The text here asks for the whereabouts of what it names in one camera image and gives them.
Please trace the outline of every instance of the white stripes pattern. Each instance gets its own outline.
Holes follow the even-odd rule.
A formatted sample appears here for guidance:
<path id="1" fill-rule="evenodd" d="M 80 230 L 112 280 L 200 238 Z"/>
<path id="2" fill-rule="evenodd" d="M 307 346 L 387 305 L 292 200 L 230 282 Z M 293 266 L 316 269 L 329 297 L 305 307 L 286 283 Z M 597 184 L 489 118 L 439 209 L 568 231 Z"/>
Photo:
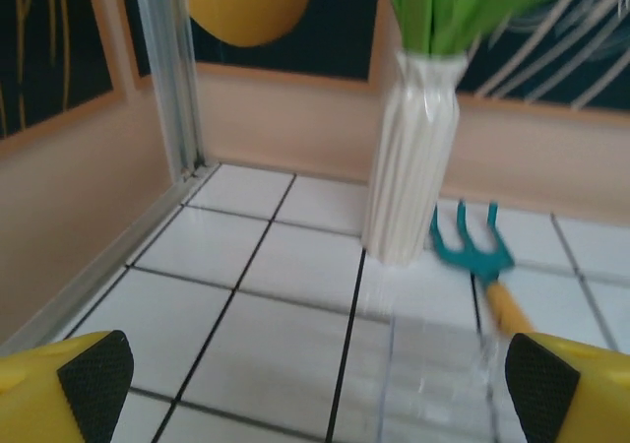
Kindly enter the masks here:
<path id="1" fill-rule="evenodd" d="M 476 52 L 479 50 L 479 45 L 481 44 L 481 36 L 477 36 L 471 44 L 469 48 L 469 52 L 467 53 L 467 57 L 469 58 L 469 62 L 474 59 Z"/>
<path id="2" fill-rule="evenodd" d="M 489 49 L 492 49 L 492 46 L 494 46 L 494 44 L 496 44 L 496 41 L 501 39 L 501 36 L 503 35 L 503 33 L 508 29 L 508 25 L 510 24 L 510 18 L 511 18 L 510 15 L 505 17 L 503 19 L 503 22 L 501 22 L 501 25 L 499 25 L 499 28 L 497 28 L 494 31 L 494 33 L 492 34 L 492 36 L 488 39 L 488 48 Z"/>
<path id="3" fill-rule="evenodd" d="M 617 15 L 613 15 L 608 23 L 598 32 L 598 34 L 586 44 L 581 51 L 579 51 L 569 62 L 558 70 L 553 77 L 547 79 L 544 84 L 540 85 L 537 89 L 529 93 L 525 97 L 525 102 L 530 103 L 540 98 L 555 86 L 560 84 L 566 77 L 568 77 L 573 71 L 575 71 L 584 61 L 586 61 L 599 45 L 602 44 L 611 34 L 614 32 L 623 19 L 618 18 Z"/>
<path id="4" fill-rule="evenodd" d="M 544 55 L 542 55 L 538 60 L 531 64 L 526 69 L 522 70 L 515 77 L 513 77 L 507 84 L 501 87 L 499 90 L 494 93 L 492 98 L 501 98 L 508 94 L 510 91 L 518 87 L 524 81 L 529 79 L 531 76 L 536 74 L 538 71 L 546 67 L 548 64 L 556 60 L 560 55 L 562 55 L 567 49 L 572 47 L 575 43 L 577 43 L 585 34 L 587 34 L 592 28 L 594 28 L 606 15 L 610 13 L 612 9 L 618 6 L 618 0 L 599 0 L 590 14 L 585 18 L 582 24 L 573 30 L 571 33 L 567 34 L 560 42 L 558 42 L 555 46 L 549 49 Z"/>
<path id="5" fill-rule="evenodd" d="M 614 81 L 617 76 L 630 64 L 630 49 L 628 49 L 618 60 L 614 63 L 601 78 L 595 82 L 587 91 L 576 98 L 571 103 L 571 109 L 579 110 L 595 98 L 601 91 L 603 91 L 608 84 Z"/>
<path id="6" fill-rule="evenodd" d="M 562 16 L 567 7 L 573 0 L 558 0 L 558 3 L 549 12 L 544 22 L 536 29 L 534 34 L 521 46 L 521 48 L 507 61 L 501 69 L 494 73 L 494 75 L 487 80 L 475 93 L 474 96 L 486 96 L 496 86 L 501 84 L 503 80 L 508 77 L 512 71 L 519 67 L 526 57 L 528 57 L 532 51 L 538 46 L 547 33 L 553 28 L 553 25 Z"/>

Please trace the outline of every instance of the garden fork tines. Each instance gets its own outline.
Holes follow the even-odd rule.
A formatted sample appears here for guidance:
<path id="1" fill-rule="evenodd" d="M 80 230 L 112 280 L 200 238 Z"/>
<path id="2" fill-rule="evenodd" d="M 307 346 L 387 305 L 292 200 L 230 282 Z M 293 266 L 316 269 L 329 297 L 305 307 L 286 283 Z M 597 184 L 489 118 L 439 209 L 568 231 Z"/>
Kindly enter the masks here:
<path id="1" fill-rule="evenodd" d="M 514 259 L 496 227 L 497 209 L 496 203 L 491 203 L 488 208 L 487 226 L 495 242 L 495 248 L 491 252 L 481 251 L 474 245 L 466 225 L 464 201 L 460 201 L 457 207 L 457 230 L 464 243 L 462 249 L 454 250 L 444 244 L 438 227 L 437 207 L 429 231 L 435 252 L 440 259 L 453 266 L 467 269 L 479 278 L 499 330 L 508 334 L 532 332 L 534 328 L 530 321 L 512 298 L 508 288 L 498 281 L 502 271 L 514 267 Z"/>

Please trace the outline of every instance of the white tile floor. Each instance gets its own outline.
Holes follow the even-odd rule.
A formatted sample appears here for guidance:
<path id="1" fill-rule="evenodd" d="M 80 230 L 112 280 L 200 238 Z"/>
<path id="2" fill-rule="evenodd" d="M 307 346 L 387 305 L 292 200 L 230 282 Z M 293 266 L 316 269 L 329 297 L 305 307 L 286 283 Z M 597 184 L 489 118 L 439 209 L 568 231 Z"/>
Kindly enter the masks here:
<path id="1" fill-rule="evenodd" d="M 58 335 L 129 337 L 136 372 L 114 442 L 371 442 L 392 313 L 491 331 L 470 276 L 430 250 L 407 269 L 368 257 L 360 274 L 365 196 L 211 174 Z M 439 209 L 455 245 L 456 204 Z M 485 209 L 469 206 L 469 225 L 487 247 Z M 538 330 L 630 353 L 629 228 L 502 209 L 497 224 L 517 261 L 502 280 Z"/>

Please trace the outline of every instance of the white ribbed vase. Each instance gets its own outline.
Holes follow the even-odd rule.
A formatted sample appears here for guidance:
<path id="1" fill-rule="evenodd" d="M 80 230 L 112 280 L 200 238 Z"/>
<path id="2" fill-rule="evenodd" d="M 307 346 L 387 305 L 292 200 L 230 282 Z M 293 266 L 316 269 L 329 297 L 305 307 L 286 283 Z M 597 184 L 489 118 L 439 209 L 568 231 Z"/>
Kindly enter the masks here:
<path id="1" fill-rule="evenodd" d="M 400 76 L 383 114 L 373 161 L 363 245 L 388 265 L 419 257 L 444 180 L 460 108 L 455 89 L 466 55 L 399 51 Z"/>

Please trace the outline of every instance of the yellow lemon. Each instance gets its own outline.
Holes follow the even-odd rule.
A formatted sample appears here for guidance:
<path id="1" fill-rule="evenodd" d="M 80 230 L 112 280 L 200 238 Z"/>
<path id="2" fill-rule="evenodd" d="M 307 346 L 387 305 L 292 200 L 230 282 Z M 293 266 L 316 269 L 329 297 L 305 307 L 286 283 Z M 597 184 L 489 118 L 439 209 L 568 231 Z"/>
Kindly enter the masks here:
<path id="1" fill-rule="evenodd" d="M 214 37 L 251 47 L 290 32 L 308 0 L 188 0 L 188 5 L 190 16 Z"/>

